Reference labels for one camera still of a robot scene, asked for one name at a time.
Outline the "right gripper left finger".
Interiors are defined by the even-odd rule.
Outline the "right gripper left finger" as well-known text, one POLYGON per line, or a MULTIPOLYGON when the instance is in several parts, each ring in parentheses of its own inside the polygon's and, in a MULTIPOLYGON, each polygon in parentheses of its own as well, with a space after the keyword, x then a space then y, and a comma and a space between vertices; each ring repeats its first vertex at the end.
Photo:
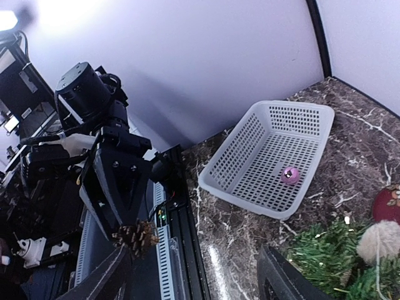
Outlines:
POLYGON ((116 248, 84 281, 57 299, 114 299, 130 272, 130 250, 116 248))

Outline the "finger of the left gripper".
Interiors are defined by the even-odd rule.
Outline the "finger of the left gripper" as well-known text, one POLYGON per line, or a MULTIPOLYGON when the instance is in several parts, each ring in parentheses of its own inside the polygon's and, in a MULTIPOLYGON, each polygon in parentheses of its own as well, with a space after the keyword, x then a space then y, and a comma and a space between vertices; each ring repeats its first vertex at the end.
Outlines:
POLYGON ((95 151, 94 172, 119 225, 129 224, 138 215, 150 175, 150 162, 143 158, 146 152, 112 146, 98 146, 95 151))
POLYGON ((93 167, 93 159, 90 156, 86 158, 83 164, 77 184, 80 187, 79 196, 99 226, 100 231, 108 241, 112 241, 115 225, 118 223, 100 185, 93 167))

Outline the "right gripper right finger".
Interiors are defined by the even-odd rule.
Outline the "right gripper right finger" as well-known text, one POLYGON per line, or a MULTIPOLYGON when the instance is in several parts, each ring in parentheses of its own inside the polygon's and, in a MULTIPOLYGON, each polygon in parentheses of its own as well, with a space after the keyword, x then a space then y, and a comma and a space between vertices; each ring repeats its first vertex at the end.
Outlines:
POLYGON ((271 246, 262 246, 257 257, 259 298, 331 299, 311 284, 284 256, 271 246))

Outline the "brown pine cone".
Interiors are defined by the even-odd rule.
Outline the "brown pine cone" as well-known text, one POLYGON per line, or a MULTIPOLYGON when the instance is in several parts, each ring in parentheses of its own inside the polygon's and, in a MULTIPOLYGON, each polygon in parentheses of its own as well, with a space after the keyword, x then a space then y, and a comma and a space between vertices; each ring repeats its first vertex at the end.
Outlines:
POLYGON ((134 259, 144 258, 160 242, 158 229, 152 221, 138 220, 134 225, 121 226, 111 237, 116 248, 128 248, 134 259))

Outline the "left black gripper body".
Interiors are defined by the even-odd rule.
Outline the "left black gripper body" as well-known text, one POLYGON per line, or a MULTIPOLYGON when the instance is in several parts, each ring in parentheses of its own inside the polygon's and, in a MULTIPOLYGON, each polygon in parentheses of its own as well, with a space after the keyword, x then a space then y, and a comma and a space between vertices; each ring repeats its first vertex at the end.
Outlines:
POLYGON ((90 150, 91 181, 148 181, 152 163, 144 159, 149 139, 116 126, 104 126, 90 150))

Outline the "small potted christmas tree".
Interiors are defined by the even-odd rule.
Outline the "small potted christmas tree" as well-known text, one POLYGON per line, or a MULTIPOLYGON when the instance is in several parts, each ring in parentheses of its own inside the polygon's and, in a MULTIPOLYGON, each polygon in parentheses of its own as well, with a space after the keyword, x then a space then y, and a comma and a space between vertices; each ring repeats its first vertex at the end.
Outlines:
MULTIPOLYGON (((334 221, 299 233, 286 251, 288 261, 313 286, 334 299, 380 299, 376 291, 375 265, 357 254, 356 247, 372 223, 334 221)), ((381 291, 387 299, 399 299, 399 257, 382 259, 381 291)))

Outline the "white plastic basket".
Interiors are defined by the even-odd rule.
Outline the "white plastic basket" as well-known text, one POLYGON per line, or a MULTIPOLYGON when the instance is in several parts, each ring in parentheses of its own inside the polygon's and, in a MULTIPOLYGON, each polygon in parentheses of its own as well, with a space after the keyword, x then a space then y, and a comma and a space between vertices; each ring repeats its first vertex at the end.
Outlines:
POLYGON ((313 180, 334 117, 322 104, 253 104, 199 174, 199 186, 253 213, 289 219, 313 180), (281 182, 289 166, 300 172, 295 185, 281 182))

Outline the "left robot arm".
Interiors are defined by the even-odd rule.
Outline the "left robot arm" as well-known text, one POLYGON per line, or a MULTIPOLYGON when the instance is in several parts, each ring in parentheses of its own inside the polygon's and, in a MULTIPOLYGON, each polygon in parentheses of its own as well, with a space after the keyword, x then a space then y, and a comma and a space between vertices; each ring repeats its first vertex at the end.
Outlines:
POLYGON ((61 179, 71 166, 83 163, 79 195, 109 240, 122 226, 134 224, 153 168, 144 158, 150 140, 129 131, 127 100, 116 75, 79 63, 58 82, 54 102, 58 109, 68 104, 82 123, 22 140, 31 148, 21 159, 28 186, 61 179))

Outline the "beige fluffy ornament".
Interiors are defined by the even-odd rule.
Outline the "beige fluffy ornament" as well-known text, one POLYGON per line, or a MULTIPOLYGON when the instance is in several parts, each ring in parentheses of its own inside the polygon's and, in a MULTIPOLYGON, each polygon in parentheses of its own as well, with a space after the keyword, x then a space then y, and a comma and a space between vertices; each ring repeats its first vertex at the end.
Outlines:
POLYGON ((357 254, 369 265, 375 265, 376 291, 380 299, 388 299, 381 291, 382 259, 399 257, 399 224, 382 220, 368 227, 356 247, 357 254))

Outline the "red floral plate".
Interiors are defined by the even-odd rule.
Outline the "red floral plate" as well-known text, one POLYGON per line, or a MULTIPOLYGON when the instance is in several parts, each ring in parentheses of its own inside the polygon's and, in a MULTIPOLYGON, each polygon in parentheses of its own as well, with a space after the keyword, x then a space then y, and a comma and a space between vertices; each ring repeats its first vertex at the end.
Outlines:
POLYGON ((375 223, 395 221, 400 224, 399 184, 386 186, 378 192, 372 205, 372 218, 375 223))

